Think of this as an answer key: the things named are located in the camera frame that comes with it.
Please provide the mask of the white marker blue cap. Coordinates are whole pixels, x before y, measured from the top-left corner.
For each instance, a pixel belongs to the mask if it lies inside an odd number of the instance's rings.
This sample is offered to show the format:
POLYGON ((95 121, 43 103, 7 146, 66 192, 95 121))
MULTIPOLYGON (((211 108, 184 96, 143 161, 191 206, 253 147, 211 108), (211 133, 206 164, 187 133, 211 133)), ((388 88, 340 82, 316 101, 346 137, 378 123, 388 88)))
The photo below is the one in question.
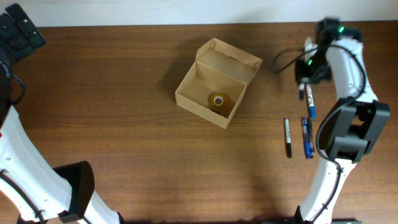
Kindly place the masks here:
POLYGON ((307 94, 307 103, 308 103, 308 112, 309 116, 314 119, 316 118, 315 104, 313 100, 312 88, 310 84, 306 84, 305 86, 306 94, 307 94))

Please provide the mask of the blue pen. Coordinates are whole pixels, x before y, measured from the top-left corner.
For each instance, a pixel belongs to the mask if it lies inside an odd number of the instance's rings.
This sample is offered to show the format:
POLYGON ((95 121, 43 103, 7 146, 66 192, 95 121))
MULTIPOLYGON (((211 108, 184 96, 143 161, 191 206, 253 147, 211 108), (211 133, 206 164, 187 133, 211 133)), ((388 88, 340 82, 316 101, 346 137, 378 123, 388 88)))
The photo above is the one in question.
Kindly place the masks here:
POLYGON ((303 146, 305 151, 305 157, 311 159, 310 143, 308 141, 308 131, 307 131, 307 121, 304 117, 301 119, 302 122, 302 132, 303 132, 303 146))

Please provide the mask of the grey black permanent marker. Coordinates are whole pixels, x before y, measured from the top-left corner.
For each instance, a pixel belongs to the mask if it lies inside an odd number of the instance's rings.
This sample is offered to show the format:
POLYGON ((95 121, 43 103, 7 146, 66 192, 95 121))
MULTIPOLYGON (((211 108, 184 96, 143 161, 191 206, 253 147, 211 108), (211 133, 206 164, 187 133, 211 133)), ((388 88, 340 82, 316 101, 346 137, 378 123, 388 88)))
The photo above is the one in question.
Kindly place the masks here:
POLYGON ((290 137, 289 120, 287 118, 284 119, 284 128, 285 128, 285 142, 286 142, 287 156, 289 159, 291 159, 292 158, 292 145, 291 145, 291 137, 290 137))

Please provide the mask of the yellow tape roll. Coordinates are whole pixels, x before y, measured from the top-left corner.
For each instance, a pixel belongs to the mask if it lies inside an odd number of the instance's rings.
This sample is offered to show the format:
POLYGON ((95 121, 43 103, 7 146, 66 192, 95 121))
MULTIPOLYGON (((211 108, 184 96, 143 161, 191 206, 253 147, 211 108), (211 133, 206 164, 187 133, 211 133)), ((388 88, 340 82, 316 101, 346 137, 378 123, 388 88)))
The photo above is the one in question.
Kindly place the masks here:
POLYGON ((213 92, 208 96, 208 108, 216 113, 228 113, 233 108, 233 101, 227 93, 213 92))

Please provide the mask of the brown cardboard box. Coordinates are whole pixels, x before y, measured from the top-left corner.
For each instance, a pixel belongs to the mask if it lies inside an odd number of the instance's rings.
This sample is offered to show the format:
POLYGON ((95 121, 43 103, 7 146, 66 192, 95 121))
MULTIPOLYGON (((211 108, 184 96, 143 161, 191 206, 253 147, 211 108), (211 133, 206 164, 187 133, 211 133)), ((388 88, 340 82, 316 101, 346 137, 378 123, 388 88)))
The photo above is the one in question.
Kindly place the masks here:
POLYGON ((195 62, 175 91, 177 106, 226 129, 262 62, 220 39, 210 39, 197 50, 195 62), (213 92, 227 93, 234 103, 232 110, 210 110, 208 96, 213 92))

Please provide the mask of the white marker black cap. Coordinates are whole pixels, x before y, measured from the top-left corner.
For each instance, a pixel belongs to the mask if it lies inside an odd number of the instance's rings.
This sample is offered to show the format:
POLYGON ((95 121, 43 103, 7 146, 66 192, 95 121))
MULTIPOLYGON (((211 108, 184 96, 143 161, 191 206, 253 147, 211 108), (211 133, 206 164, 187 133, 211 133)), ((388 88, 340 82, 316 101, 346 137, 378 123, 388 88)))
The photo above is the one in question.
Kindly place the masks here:
POLYGON ((305 84, 304 83, 301 83, 298 86, 298 92, 299 92, 299 100, 303 100, 304 95, 305 95, 305 84))

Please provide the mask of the black pen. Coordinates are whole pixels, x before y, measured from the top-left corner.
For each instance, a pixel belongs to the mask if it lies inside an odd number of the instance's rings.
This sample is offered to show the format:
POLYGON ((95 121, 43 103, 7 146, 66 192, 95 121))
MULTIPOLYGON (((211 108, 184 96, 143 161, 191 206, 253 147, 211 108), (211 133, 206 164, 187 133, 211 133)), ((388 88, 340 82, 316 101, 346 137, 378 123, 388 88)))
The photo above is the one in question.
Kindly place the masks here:
POLYGON ((307 118, 307 126, 308 126, 308 141, 310 144, 310 153, 311 153, 311 158, 314 157, 315 155, 315 146, 313 143, 313 128, 312 128, 312 119, 311 117, 307 118))

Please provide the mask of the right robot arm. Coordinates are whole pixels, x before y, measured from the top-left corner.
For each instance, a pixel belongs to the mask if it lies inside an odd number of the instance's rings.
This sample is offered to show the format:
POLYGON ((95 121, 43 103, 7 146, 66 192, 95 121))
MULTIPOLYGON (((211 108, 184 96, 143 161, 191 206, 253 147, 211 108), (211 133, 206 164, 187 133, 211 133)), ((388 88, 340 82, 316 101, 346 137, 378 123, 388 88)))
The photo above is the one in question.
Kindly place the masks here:
POLYGON ((363 61, 359 30, 326 17, 307 39, 295 61, 295 80, 316 84, 333 80, 337 101, 318 129, 320 162, 312 187, 297 207, 296 223, 331 223, 342 186, 361 158, 369 154, 390 117, 390 108, 374 94, 363 61))

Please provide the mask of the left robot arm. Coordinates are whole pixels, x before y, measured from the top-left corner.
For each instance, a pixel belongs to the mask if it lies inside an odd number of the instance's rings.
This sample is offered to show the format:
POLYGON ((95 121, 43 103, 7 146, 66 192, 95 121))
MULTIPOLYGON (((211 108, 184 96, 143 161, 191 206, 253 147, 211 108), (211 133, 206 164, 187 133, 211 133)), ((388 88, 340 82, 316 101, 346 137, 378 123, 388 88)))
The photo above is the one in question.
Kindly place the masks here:
POLYGON ((26 134, 13 98, 14 82, 26 89, 13 72, 15 63, 32 55, 46 41, 20 4, 1 14, 1 191, 19 211, 18 223, 122 224, 95 191, 88 161, 51 167, 26 134))

